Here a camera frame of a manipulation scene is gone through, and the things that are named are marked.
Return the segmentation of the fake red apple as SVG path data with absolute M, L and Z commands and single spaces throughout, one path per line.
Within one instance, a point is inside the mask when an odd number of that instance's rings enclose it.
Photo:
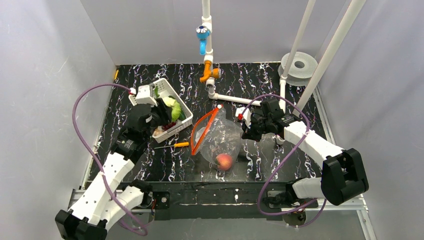
M 233 158 L 231 155 L 221 153 L 216 156 L 217 169 L 220 171 L 228 171 L 233 165 Z

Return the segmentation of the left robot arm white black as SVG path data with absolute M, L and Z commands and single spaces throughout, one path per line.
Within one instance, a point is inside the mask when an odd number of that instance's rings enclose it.
M 104 240 L 112 226 L 143 204 L 152 192 L 148 183 L 135 180 L 122 193 L 115 192 L 146 151 L 154 130 L 171 120 L 172 108 L 162 98 L 156 105 L 131 108 L 93 182 L 68 210 L 57 213 L 55 222 L 64 240 Z

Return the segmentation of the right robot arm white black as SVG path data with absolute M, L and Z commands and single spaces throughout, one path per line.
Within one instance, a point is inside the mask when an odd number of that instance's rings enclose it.
M 285 185 L 280 199 L 287 204 L 326 199 L 339 206 L 369 190 L 362 156 L 356 149 L 343 149 L 325 140 L 299 117 L 284 113 L 277 99 L 262 101 L 260 110 L 254 112 L 240 107 L 235 116 L 242 123 L 242 139 L 259 142 L 265 134 L 278 135 L 320 166 L 321 177 L 301 178 Z

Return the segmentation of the fake green cabbage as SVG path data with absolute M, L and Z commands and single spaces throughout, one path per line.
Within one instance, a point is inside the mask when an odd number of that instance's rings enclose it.
M 171 121 L 176 122 L 182 114 L 180 103 L 176 99 L 169 96 L 163 97 L 162 100 L 167 107 L 171 108 Z

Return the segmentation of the fake purple grapes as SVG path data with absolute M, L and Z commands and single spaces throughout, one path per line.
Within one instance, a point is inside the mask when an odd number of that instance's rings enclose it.
M 168 123 L 166 125 L 163 125 L 161 128 L 162 128 L 162 130 L 167 131 L 168 129 L 171 129 L 172 127 L 174 127 L 176 124 L 177 124 L 176 121 L 171 122 L 171 123 Z

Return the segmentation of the clear zip top bag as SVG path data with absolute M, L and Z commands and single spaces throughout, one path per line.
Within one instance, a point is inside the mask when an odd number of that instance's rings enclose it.
M 215 169 L 219 154 L 231 155 L 233 166 L 242 146 L 243 131 L 234 121 L 226 118 L 226 113 L 222 104 L 217 105 L 194 124 L 190 135 L 191 155 L 200 154 Z

